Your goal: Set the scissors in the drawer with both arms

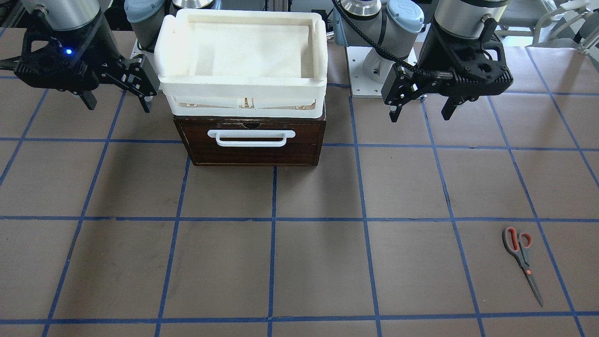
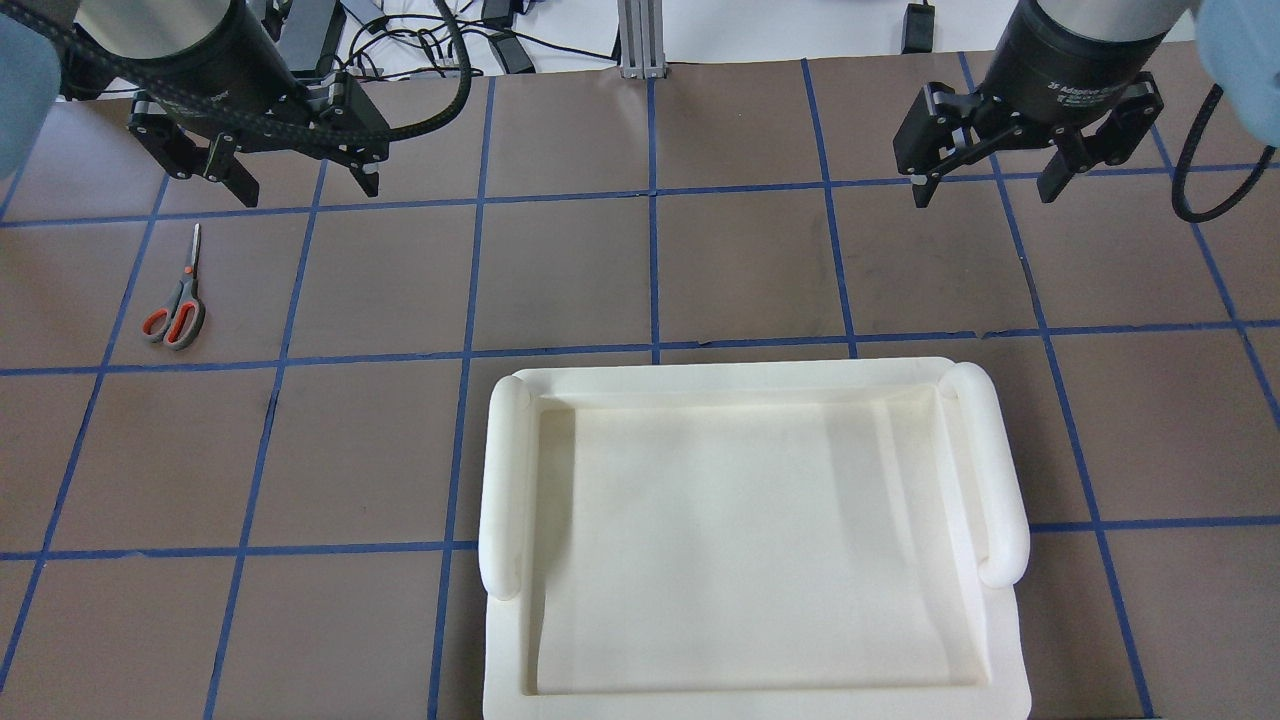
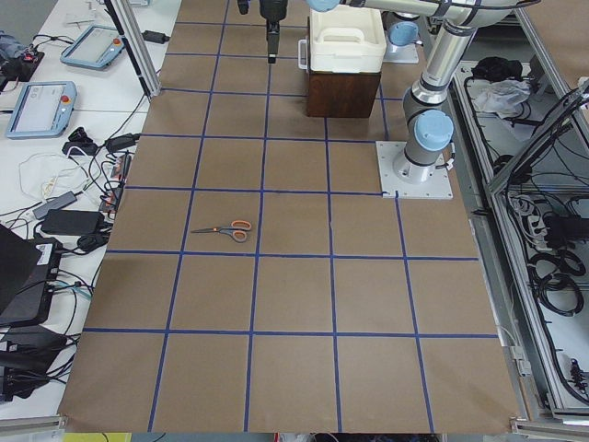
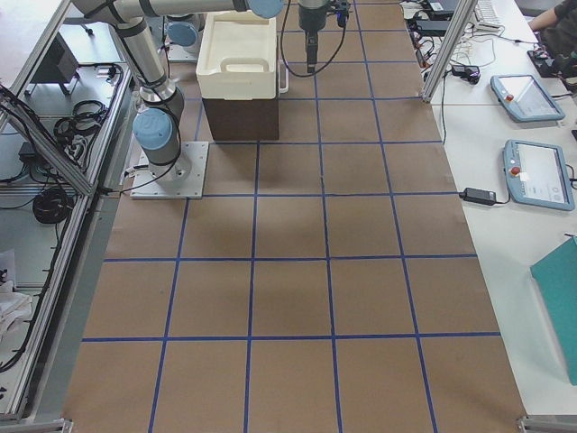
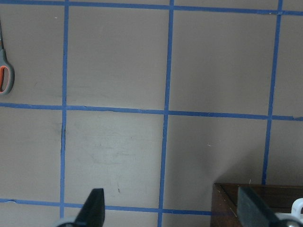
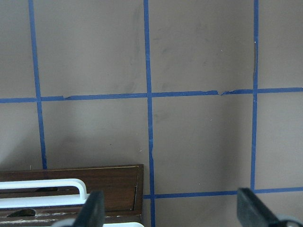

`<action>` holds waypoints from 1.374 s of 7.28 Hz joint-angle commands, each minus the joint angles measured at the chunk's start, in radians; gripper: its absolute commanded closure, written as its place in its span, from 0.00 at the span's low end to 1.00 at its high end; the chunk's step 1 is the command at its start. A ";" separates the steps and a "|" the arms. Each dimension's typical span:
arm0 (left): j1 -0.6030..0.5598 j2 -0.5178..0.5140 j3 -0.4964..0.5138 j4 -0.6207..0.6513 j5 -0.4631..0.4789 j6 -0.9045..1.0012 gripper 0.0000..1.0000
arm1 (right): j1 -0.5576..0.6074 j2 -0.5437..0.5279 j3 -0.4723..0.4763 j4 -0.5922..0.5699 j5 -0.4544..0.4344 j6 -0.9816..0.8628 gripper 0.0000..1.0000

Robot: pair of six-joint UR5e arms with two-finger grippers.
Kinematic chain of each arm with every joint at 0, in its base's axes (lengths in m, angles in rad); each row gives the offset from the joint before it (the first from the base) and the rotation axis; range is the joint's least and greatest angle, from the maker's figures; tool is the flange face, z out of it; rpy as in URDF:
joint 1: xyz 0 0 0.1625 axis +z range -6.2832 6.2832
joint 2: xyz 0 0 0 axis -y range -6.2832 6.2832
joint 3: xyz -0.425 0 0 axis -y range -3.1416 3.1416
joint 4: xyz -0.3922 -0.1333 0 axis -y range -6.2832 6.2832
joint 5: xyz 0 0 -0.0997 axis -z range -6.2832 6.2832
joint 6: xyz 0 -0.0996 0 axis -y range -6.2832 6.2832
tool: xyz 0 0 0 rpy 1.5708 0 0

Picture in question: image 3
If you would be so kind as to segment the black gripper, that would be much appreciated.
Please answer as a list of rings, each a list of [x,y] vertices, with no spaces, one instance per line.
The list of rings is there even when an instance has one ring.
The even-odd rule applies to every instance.
[[[260,15],[266,20],[267,60],[275,64],[280,43],[280,21],[286,18],[288,0],[260,0]]]

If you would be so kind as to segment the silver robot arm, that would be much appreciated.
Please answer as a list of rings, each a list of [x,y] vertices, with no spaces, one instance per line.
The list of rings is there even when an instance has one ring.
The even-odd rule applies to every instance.
[[[307,4],[323,15],[342,5],[348,10],[366,7],[443,21],[427,65],[403,102],[410,137],[392,167],[401,180],[410,184],[422,184],[431,178],[438,157],[451,142],[454,125],[439,106],[445,102],[452,76],[477,30],[525,6],[524,1],[309,1]]]

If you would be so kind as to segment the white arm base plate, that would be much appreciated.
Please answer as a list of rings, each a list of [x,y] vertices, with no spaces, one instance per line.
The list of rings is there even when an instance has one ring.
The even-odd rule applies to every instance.
[[[405,156],[406,142],[377,141],[381,193],[384,198],[451,200],[453,192],[445,159],[439,153],[429,166],[416,166]]]
[[[383,62],[392,64],[417,64],[419,62],[417,45],[410,43],[405,46],[397,46],[389,42]]]

